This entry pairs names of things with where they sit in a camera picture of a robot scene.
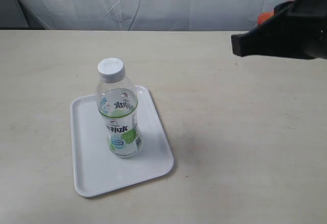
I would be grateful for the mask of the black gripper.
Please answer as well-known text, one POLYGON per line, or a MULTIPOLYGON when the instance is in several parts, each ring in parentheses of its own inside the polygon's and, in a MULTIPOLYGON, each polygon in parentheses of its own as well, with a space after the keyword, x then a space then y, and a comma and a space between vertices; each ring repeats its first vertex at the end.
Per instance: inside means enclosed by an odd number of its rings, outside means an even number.
POLYGON ((293 0, 258 16, 258 24, 233 34, 234 55, 326 59, 326 0, 293 0))

